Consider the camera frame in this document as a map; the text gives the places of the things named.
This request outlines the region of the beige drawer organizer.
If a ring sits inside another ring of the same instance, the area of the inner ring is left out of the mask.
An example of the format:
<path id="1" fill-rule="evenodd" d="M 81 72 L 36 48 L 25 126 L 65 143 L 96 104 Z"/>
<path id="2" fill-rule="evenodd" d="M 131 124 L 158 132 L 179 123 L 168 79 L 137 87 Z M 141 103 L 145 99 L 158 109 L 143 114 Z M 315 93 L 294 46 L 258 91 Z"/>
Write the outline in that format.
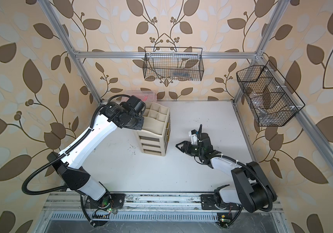
<path id="1" fill-rule="evenodd" d="M 142 153 L 165 156 L 170 136 L 170 108 L 146 102 L 142 130 L 134 131 Z"/>

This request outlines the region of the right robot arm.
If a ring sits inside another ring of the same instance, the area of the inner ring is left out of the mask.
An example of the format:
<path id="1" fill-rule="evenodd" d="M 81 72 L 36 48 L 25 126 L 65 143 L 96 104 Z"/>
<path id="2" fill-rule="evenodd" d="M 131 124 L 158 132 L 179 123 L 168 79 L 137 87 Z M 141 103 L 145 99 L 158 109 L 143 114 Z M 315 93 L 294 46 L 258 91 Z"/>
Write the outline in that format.
<path id="1" fill-rule="evenodd" d="M 207 133 L 199 129 L 189 132 L 190 141 L 176 144 L 176 148 L 193 157 L 200 165 L 224 172 L 232 178 L 234 186 L 223 185 L 214 190 L 214 208 L 225 210 L 238 204 L 247 212 L 270 212 L 277 195 L 257 162 L 244 164 L 215 150 Z"/>

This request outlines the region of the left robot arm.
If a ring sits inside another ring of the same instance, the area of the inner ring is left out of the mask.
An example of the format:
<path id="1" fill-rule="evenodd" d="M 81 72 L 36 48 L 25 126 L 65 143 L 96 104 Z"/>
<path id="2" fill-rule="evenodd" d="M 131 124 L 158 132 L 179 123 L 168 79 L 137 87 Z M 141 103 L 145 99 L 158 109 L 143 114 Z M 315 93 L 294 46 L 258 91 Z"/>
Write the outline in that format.
<path id="1" fill-rule="evenodd" d="M 110 192 L 83 168 L 90 153 L 117 128 L 142 130 L 146 104 L 138 97 L 126 95 L 127 101 L 117 104 L 110 98 L 107 104 L 97 107 L 88 128 L 59 153 L 52 152 L 49 162 L 33 172 L 22 184 L 27 195 L 42 195 L 65 188 L 87 195 L 94 201 L 106 206 L 111 199 Z M 65 185 L 41 191 L 28 189 L 29 182 L 39 173 L 53 167 Z"/>

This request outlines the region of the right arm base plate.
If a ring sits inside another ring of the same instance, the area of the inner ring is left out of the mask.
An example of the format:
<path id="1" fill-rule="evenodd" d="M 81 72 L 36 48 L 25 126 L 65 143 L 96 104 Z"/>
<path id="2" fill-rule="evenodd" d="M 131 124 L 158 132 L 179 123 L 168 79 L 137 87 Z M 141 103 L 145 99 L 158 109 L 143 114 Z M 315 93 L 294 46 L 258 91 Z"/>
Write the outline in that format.
<path id="1" fill-rule="evenodd" d="M 237 203 L 224 203 L 216 194 L 201 194 L 200 202 L 202 210 L 239 210 Z"/>

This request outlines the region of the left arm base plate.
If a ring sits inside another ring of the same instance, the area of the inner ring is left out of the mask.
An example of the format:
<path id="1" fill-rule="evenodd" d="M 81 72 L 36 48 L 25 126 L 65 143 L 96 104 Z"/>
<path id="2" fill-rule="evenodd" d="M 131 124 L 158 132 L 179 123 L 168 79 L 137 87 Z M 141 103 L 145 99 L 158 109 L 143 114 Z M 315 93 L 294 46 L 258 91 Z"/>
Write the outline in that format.
<path id="1" fill-rule="evenodd" d="M 91 197 L 84 202 L 86 209 L 119 209 L 122 208 L 125 203 L 126 195 L 124 193 L 110 193 L 105 194 L 104 197 L 98 201 L 93 200 Z"/>

